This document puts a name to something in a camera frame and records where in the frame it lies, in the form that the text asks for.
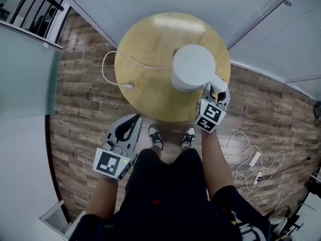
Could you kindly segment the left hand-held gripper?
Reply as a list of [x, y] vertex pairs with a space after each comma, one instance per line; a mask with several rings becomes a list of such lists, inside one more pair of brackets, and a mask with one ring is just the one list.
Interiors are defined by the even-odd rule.
[[113, 122], [106, 140], [96, 150], [93, 170], [104, 177], [122, 180], [138, 156], [134, 150], [141, 126], [142, 117], [137, 114], [129, 114]]

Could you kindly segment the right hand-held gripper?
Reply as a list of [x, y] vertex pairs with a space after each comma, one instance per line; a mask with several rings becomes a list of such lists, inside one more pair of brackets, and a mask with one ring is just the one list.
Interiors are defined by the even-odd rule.
[[230, 99], [229, 90], [218, 93], [217, 99], [214, 99], [213, 87], [207, 83], [195, 110], [194, 124], [205, 132], [212, 133], [225, 117]]

